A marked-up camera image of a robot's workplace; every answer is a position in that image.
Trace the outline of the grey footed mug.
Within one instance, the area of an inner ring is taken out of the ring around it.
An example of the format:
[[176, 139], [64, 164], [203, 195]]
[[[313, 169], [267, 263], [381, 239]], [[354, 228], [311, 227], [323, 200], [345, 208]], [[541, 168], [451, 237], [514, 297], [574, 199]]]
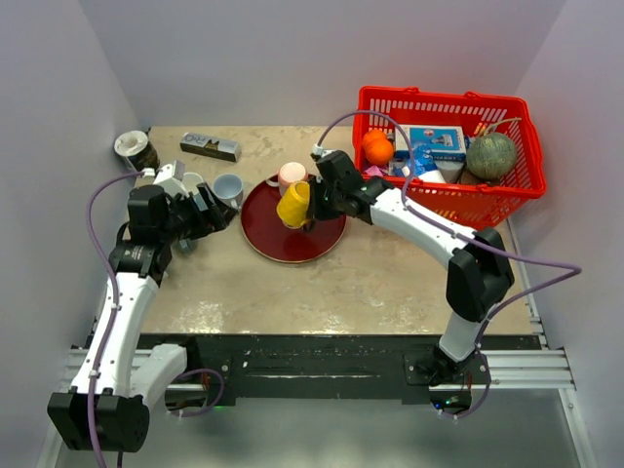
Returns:
[[228, 207], [236, 211], [241, 210], [244, 201], [244, 184], [237, 175], [219, 175], [214, 180], [213, 192]]

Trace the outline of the light blue faceted mug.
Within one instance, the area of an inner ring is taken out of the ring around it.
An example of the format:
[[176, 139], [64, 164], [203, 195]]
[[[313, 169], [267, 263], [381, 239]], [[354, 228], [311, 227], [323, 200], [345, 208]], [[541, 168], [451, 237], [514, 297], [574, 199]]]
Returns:
[[188, 197], [195, 196], [199, 193], [198, 186], [204, 183], [205, 180], [196, 173], [186, 172], [182, 178], [182, 185], [184, 192]]

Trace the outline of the pink mug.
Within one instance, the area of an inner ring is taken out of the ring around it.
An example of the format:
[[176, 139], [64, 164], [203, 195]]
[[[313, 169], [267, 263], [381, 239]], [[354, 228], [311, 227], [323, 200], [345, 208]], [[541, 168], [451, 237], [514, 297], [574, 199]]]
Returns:
[[308, 178], [306, 168], [298, 162], [288, 162], [281, 166], [278, 172], [265, 180], [265, 183], [279, 191], [283, 196], [288, 188], [299, 181], [305, 181]]

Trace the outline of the yellow mug black handle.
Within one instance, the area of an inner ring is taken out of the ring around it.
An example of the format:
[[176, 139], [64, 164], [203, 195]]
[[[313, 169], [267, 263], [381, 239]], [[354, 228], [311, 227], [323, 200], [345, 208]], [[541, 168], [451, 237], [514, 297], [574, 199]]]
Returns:
[[311, 189], [307, 181], [292, 183], [276, 207], [278, 218], [290, 229], [303, 227], [309, 221]]

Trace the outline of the dark teal faceted mug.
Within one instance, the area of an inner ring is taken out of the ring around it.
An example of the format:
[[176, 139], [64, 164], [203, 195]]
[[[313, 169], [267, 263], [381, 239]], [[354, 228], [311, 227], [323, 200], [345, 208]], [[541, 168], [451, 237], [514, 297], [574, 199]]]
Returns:
[[198, 241], [194, 239], [180, 239], [177, 242], [177, 248], [183, 254], [192, 254], [197, 249]]

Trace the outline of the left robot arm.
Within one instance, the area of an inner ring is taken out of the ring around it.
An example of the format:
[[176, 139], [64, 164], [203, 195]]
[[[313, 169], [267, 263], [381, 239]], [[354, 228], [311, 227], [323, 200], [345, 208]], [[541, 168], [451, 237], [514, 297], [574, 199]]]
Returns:
[[155, 346], [138, 368], [133, 361], [173, 245], [222, 231], [235, 215], [205, 182], [176, 195], [157, 184], [130, 192], [129, 218], [104, 262], [106, 300], [87, 356], [68, 390], [54, 393], [47, 407], [69, 449], [138, 451], [168, 385], [200, 375], [202, 359], [180, 344]]

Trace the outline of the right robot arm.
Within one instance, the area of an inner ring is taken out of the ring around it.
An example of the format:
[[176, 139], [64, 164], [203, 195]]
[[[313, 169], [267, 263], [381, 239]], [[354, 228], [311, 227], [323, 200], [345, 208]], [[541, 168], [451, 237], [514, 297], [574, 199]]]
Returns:
[[469, 370], [488, 312], [515, 282], [508, 258], [490, 251], [504, 249], [500, 234], [456, 224], [403, 199], [399, 188], [379, 176], [365, 180], [343, 151], [317, 147], [311, 158], [319, 172], [308, 178], [313, 220], [357, 218], [404, 238], [446, 268], [447, 328], [414, 367], [432, 385], [457, 382]]

